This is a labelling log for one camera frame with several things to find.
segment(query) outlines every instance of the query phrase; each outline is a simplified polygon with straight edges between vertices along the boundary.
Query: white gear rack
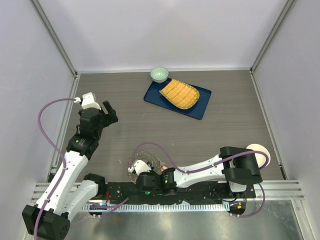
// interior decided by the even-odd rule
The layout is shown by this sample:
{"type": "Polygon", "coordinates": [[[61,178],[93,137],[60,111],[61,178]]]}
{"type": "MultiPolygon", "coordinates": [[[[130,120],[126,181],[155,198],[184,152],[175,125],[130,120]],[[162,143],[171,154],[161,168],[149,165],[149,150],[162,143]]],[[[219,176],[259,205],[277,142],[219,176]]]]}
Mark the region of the white gear rack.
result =
{"type": "MultiPolygon", "coordinates": [[[[105,203],[99,203],[101,206],[106,206],[105,203]]],[[[90,213],[104,213],[110,212],[113,208],[110,209],[90,209],[91,204],[86,204],[83,206],[81,212],[90,212],[90,213]]],[[[230,206],[228,202],[223,204],[205,204],[205,205],[191,205],[185,201],[181,204],[173,205],[130,205],[124,204],[118,207],[114,212],[115,213],[150,213],[150,212],[220,212],[220,211],[229,211],[230,206]]]]}

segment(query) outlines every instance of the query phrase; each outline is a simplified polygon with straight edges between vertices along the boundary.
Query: gray wooden tabletop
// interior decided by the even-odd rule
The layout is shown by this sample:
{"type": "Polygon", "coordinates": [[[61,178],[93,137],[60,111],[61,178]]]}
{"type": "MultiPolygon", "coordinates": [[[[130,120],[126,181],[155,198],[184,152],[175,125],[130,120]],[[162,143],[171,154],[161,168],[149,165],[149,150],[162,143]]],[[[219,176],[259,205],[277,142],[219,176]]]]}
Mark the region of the gray wooden tabletop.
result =
{"type": "MultiPolygon", "coordinates": [[[[119,122],[103,130],[99,147],[78,177],[102,175],[108,182],[128,182],[128,160],[135,147],[146,141],[163,145],[179,166],[212,158],[224,146],[245,148],[261,144],[271,154],[271,163],[261,171],[264,180],[283,179],[258,98],[247,70],[179,71],[169,77],[212,91],[202,120],[144,101],[151,84],[148,72],[82,74],[76,96],[93,92],[101,104],[109,100],[119,122]]],[[[74,104],[64,148],[79,124],[74,104]]],[[[155,146],[142,148],[170,165],[155,146]]]]}

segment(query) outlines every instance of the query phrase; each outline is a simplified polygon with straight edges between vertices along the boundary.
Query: black wire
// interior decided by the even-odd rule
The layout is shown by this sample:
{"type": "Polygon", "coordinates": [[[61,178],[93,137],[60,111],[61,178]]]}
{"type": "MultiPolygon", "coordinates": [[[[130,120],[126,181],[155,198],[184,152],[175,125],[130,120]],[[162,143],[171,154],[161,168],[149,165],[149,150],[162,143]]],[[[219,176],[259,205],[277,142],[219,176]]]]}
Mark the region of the black wire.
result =
{"type": "Polygon", "coordinates": [[[224,199],[222,199],[222,197],[219,196],[215,191],[213,191],[213,193],[214,193],[220,200],[225,201],[225,202],[227,202],[227,203],[233,203],[234,201],[237,200],[237,198],[234,198],[234,199],[231,200],[231,201],[229,201],[229,200],[224,200],[224,199]]]}

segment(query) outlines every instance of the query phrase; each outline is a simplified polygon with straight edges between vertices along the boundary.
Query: white cable connector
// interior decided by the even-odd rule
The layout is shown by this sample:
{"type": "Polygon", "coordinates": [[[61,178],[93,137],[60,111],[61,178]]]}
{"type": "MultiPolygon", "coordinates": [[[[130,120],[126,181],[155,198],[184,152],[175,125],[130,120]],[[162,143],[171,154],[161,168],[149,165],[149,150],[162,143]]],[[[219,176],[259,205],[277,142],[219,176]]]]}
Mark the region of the white cable connector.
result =
{"type": "Polygon", "coordinates": [[[81,103],[81,98],[80,97],[75,97],[75,100],[73,101],[75,104],[81,103]]]}

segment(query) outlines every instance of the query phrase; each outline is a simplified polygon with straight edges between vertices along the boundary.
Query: white wall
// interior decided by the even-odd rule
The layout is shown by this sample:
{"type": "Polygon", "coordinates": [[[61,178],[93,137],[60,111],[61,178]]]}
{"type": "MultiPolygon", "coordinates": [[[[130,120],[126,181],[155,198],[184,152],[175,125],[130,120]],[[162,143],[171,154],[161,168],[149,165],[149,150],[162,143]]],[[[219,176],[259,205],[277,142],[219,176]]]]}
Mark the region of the white wall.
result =
{"type": "Polygon", "coordinates": [[[40,0],[78,71],[250,68],[286,0],[40,0]]]}
{"type": "Polygon", "coordinates": [[[315,227],[320,215],[320,1],[298,0],[256,78],[287,175],[298,179],[315,227]]]}
{"type": "MultiPolygon", "coordinates": [[[[0,232],[22,239],[22,210],[49,171],[52,148],[37,126],[47,102],[68,96],[72,75],[28,0],[0,3],[0,232]]],[[[44,112],[57,138],[64,104],[44,112]]]]}

